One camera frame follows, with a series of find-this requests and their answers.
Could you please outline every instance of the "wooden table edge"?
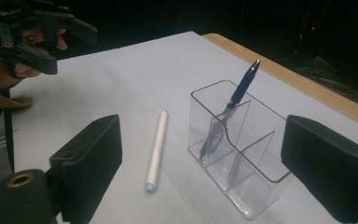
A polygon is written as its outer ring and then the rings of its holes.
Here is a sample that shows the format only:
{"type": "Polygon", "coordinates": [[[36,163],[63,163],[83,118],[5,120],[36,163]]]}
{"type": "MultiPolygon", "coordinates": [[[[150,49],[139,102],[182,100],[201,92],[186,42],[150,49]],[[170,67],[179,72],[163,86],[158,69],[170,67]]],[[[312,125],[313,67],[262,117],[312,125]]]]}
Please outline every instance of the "wooden table edge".
{"type": "Polygon", "coordinates": [[[308,96],[321,102],[324,105],[336,110],[338,113],[358,122],[358,104],[333,92],[321,85],[219,35],[207,34],[203,36],[222,49],[234,54],[235,56],[252,63],[256,59],[260,59],[262,63],[260,68],[276,77],[277,79],[287,83],[288,85],[304,92],[308,96]]]}

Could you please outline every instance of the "pen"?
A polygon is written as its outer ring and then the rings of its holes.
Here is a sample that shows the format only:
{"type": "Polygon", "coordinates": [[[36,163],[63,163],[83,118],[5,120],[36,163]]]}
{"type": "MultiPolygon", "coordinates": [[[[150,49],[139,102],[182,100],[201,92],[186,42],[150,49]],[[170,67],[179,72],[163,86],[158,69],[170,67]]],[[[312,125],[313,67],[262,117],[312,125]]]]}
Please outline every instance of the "pen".
{"type": "MultiPolygon", "coordinates": [[[[256,60],[251,65],[251,67],[248,69],[248,71],[246,71],[245,75],[243,76],[243,78],[240,82],[240,85],[237,87],[237,89],[232,94],[230,101],[228,102],[228,104],[223,112],[223,118],[222,118],[223,124],[226,124],[228,119],[235,112],[235,106],[240,103],[243,95],[246,93],[249,86],[251,85],[253,79],[255,78],[255,73],[257,72],[259,65],[260,65],[260,60],[256,60]]],[[[219,143],[220,140],[223,138],[223,134],[224,134],[224,131],[221,128],[216,127],[216,125],[214,125],[212,127],[211,134],[209,135],[207,141],[203,144],[203,146],[201,148],[199,160],[201,160],[206,154],[208,140],[210,140],[210,139],[215,140],[217,138],[218,141],[213,141],[213,142],[219,143]]]]}
{"type": "Polygon", "coordinates": [[[159,160],[164,142],[165,129],[167,127],[168,112],[163,110],[159,116],[158,128],[156,132],[155,143],[153,146],[152,159],[150,162],[149,172],[146,179],[146,191],[154,193],[156,190],[159,160]]]}

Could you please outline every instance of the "white table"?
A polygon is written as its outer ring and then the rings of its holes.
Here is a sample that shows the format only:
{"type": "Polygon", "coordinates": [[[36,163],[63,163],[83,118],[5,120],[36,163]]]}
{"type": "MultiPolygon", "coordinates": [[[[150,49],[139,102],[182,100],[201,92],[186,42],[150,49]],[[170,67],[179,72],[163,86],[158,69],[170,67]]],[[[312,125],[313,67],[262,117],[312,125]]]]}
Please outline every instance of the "white table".
{"type": "MultiPolygon", "coordinates": [[[[184,33],[59,61],[57,76],[24,80],[12,96],[34,104],[13,115],[17,171],[48,158],[93,120],[119,114],[123,162],[91,223],[248,223],[187,151],[190,93],[250,64],[202,36],[184,33]],[[158,116],[169,112],[157,191],[145,180],[158,116]]],[[[286,117],[315,119],[358,143],[358,123],[262,70],[248,90],[286,117]]],[[[295,178],[252,223],[337,223],[295,178]]]]}

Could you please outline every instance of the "pen holder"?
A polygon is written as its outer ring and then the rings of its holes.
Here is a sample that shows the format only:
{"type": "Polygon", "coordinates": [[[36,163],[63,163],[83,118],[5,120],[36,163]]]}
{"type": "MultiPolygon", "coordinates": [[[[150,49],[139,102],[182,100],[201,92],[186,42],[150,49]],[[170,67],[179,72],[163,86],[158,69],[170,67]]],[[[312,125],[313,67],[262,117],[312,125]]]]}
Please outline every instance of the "pen holder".
{"type": "Polygon", "coordinates": [[[224,112],[236,88],[223,80],[191,92],[188,150],[241,215],[252,220],[278,200],[293,176],[281,162],[286,120],[248,93],[224,112]]]}

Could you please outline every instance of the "dark floor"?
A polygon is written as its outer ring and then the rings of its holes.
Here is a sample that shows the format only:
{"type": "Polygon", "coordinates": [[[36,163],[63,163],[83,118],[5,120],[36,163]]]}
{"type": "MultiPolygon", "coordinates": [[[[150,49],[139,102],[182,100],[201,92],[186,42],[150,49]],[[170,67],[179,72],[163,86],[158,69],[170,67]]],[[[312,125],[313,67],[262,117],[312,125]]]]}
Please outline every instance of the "dark floor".
{"type": "Polygon", "coordinates": [[[194,31],[218,33],[358,103],[356,0],[59,0],[99,29],[91,46],[66,34],[58,59],[194,31]]]}

